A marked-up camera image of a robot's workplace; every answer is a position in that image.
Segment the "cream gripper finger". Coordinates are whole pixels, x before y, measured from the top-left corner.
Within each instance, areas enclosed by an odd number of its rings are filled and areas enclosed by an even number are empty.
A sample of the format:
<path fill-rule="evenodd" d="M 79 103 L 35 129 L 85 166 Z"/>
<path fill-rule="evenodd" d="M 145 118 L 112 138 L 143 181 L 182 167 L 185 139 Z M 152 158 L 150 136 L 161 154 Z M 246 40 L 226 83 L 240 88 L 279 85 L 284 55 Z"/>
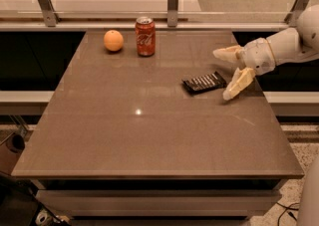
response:
<path fill-rule="evenodd" d="M 239 45 L 231 46 L 227 48 L 216 49 L 212 52 L 213 56 L 222 61 L 226 61 L 233 64 L 242 64 L 242 52 L 243 48 Z"/>
<path fill-rule="evenodd" d="M 223 92 L 223 98 L 226 101 L 230 101 L 235 98 L 253 82 L 255 76 L 256 73 L 252 68 L 246 67 L 243 70 L 237 68 L 231 82 L 227 85 Z"/>

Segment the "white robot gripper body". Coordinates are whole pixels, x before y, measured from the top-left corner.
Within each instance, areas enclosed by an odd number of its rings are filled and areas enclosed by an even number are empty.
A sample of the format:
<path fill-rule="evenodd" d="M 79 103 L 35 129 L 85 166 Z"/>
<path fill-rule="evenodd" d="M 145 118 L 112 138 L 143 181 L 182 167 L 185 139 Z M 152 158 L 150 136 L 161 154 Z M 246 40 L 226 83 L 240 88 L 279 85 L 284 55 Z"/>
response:
<path fill-rule="evenodd" d="M 255 71 L 257 76 L 273 71 L 276 63 L 266 39 L 258 38 L 240 49 L 241 62 Z"/>

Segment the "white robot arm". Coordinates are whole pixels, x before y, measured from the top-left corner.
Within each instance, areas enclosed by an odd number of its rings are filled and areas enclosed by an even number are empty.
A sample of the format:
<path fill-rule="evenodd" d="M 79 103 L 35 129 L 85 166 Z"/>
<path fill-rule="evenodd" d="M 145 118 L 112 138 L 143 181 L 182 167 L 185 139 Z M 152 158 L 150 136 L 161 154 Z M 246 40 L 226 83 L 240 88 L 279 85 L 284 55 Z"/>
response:
<path fill-rule="evenodd" d="M 258 38 L 239 45 L 216 49 L 213 56 L 238 65 L 223 98 L 230 101 L 245 90 L 256 76 L 272 72 L 285 63 L 304 63 L 318 59 L 319 6 L 304 10 L 290 27 L 267 38 Z"/>

